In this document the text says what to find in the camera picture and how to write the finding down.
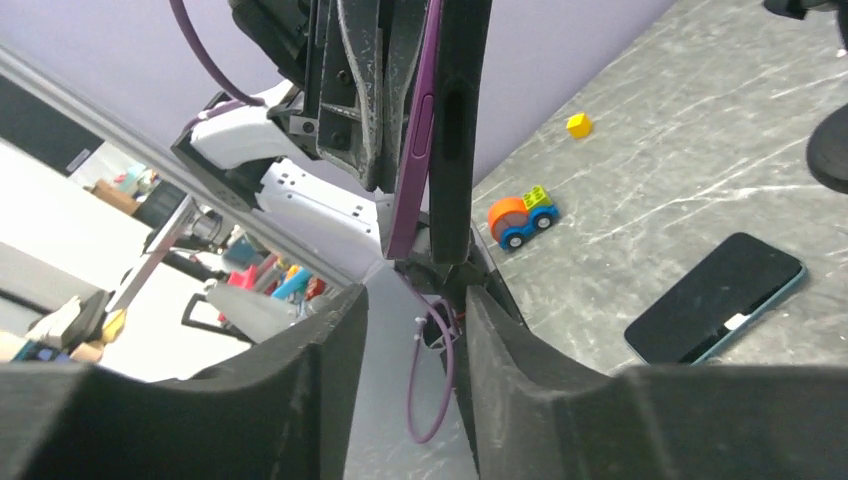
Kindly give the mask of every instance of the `yellow cube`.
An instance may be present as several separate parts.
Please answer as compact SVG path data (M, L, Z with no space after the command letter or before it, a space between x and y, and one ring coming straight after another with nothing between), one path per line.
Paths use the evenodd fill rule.
M592 121L586 113L580 112L568 119L568 125L565 128L572 137L585 138L592 132Z

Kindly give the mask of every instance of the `toy wheel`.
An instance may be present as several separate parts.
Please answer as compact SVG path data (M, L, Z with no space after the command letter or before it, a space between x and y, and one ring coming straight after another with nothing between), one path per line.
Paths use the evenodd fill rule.
M520 233L513 233L506 237L506 244L509 245L509 248L519 248L524 245L524 237Z
M554 224L554 217L549 213L543 213L536 217L536 220L533 221L533 225L536 226L539 230L545 230L551 227Z
M825 187L848 194L848 105L831 113L810 136L807 166Z

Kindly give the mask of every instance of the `gray floor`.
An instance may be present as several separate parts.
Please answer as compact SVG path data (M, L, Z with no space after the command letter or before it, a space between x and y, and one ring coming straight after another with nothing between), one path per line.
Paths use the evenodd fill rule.
M723 356L848 363L848 197L806 171L806 139L848 101L830 15L681 0L476 189L474 215L545 185L554 229L490 250L540 337L604 372L637 363L625 327L724 238L747 231L802 259L807 286ZM792 50L780 50L791 45ZM595 132L569 137L586 111Z

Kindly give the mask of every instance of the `black smartphone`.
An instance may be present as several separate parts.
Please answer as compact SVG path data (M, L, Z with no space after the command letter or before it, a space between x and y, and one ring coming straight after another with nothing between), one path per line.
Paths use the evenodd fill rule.
M696 364L715 354L806 276L797 258L735 233L624 332L649 364Z

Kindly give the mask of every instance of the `gray marble tabletop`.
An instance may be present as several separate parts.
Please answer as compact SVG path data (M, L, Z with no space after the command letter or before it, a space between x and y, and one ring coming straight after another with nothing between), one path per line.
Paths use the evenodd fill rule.
M828 14L797 22L760 1L681 0L565 105L474 193L484 235L493 202L536 184L563 210L512 254L489 239L531 329L603 372L638 363L627 325L746 231L810 275L720 361L848 363L848 197L804 160L813 128L848 102L838 48ZM580 111L595 128L578 141L565 126Z

